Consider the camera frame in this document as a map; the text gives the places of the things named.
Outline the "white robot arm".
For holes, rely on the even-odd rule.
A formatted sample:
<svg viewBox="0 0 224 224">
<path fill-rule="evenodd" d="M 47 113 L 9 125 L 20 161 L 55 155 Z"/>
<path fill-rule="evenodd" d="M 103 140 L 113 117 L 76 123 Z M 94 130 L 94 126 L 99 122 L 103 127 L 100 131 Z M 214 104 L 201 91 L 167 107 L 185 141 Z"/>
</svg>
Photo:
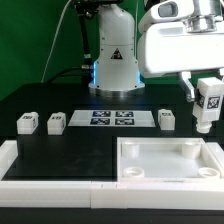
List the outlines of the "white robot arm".
<svg viewBox="0 0 224 224">
<path fill-rule="evenodd" d="M 191 74 L 224 68 L 221 0 L 145 2 L 138 24 L 116 4 L 99 7 L 100 54 L 93 65 L 95 93 L 127 95 L 140 78 L 176 74 L 188 101 L 196 98 Z"/>
</svg>

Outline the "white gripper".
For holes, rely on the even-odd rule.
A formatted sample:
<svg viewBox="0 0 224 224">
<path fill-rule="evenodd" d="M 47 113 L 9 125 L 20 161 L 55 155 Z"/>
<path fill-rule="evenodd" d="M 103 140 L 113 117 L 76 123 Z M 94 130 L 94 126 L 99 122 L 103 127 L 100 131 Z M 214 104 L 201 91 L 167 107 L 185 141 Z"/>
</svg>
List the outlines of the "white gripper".
<svg viewBox="0 0 224 224">
<path fill-rule="evenodd" d="M 224 80 L 224 22 L 208 33 L 187 33 L 182 22 L 158 23 L 149 27 L 138 42 L 137 58 L 145 78 L 178 73 L 186 100 L 195 100 L 191 72 L 219 69 Z"/>
</svg>

